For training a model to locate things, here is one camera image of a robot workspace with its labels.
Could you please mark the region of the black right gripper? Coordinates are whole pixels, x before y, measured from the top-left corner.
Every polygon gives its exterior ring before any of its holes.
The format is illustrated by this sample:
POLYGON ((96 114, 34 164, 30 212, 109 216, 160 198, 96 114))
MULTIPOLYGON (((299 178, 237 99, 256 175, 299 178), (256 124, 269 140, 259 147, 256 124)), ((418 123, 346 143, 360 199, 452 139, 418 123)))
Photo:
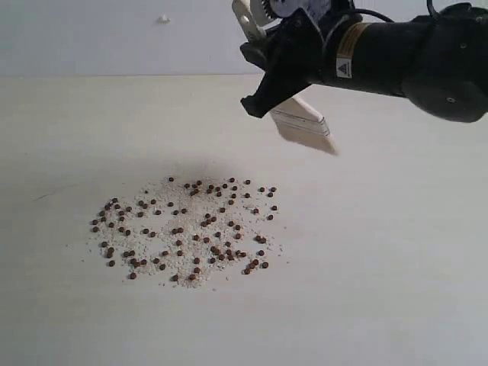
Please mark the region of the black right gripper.
POLYGON ((336 51, 355 23, 353 1, 263 1, 262 10, 279 24, 239 47, 265 71, 254 94, 241 99, 247 114, 264 117, 311 84, 352 83, 352 61, 336 51))

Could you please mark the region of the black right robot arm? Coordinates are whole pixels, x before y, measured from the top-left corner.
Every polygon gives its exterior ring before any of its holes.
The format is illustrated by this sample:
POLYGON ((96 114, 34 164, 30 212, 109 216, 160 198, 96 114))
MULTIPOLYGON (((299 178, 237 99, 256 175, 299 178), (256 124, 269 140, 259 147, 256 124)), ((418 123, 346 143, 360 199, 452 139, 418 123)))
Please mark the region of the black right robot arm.
POLYGON ((487 112, 487 11, 468 2, 407 22, 352 1, 235 1, 241 52, 264 77, 242 100, 263 117, 311 85, 405 98, 444 120, 487 112))

